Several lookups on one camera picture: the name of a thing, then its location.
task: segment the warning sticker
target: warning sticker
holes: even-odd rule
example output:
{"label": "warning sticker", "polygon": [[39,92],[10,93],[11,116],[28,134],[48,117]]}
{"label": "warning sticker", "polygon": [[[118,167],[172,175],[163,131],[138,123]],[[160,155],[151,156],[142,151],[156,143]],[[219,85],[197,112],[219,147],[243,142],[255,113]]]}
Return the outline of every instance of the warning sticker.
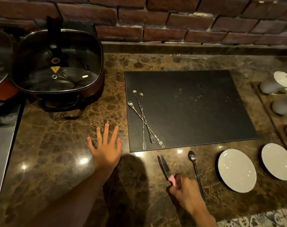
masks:
{"label": "warning sticker", "polygon": [[51,67],[51,69],[53,70],[53,72],[57,72],[58,71],[58,69],[59,69],[60,67],[59,66],[56,66],[56,67]]}

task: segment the marble countertop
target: marble countertop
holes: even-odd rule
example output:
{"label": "marble countertop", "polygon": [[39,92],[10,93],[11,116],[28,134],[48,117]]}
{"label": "marble countertop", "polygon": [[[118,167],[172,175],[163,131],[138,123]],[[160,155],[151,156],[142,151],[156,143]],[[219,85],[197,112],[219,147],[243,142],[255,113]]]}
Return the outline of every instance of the marble countertop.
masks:
{"label": "marble countertop", "polygon": [[[124,71],[229,69],[260,139],[179,149],[129,153]],[[105,54],[105,88],[101,98],[83,112],[49,114],[27,102],[0,195],[0,227],[19,226],[93,172],[86,137],[96,138],[96,127],[120,127],[123,156],[104,185],[86,226],[190,226],[189,215],[175,206],[157,155],[172,173],[195,178],[187,153],[193,150],[206,193],[206,203],[217,221],[287,207],[287,181],[272,177],[260,163],[264,144],[281,145],[251,81],[275,71],[287,72],[287,57]],[[67,116],[81,114],[71,120]],[[225,149],[243,151],[257,171],[248,193],[228,189],[218,178],[215,162]]]}

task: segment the forearm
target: forearm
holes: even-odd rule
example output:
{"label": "forearm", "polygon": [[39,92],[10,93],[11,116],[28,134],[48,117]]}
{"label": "forearm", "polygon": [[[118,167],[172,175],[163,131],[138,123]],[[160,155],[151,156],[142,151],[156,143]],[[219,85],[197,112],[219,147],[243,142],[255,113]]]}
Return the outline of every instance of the forearm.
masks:
{"label": "forearm", "polygon": [[38,214],[27,226],[81,227],[85,224],[93,204],[111,171],[96,170],[74,189]]}
{"label": "forearm", "polygon": [[197,227],[217,226],[215,218],[209,213],[207,209],[191,214],[191,216],[195,220]]}

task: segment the brick wall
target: brick wall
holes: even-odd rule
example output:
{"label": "brick wall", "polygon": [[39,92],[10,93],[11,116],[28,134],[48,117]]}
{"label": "brick wall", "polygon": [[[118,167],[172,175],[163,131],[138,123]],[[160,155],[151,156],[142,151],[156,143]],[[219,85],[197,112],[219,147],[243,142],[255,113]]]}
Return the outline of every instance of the brick wall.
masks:
{"label": "brick wall", "polygon": [[287,45],[287,0],[0,0],[0,29],[39,30],[47,15],[101,40]]}

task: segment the knife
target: knife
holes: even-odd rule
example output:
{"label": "knife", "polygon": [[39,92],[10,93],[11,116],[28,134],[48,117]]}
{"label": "knife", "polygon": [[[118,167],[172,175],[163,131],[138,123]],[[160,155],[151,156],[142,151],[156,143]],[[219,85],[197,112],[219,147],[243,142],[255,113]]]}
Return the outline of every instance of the knife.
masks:
{"label": "knife", "polygon": [[168,167],[168,164],[166,163],[162,155],[160,156],[160,159],[161,159],[161,164],[163,166],[164,172],[166,173],[166,176],[168,177],[168,180],[173,184],[173,186],[176,187],[176,180],[174,176],[172,175],[170,168]]}

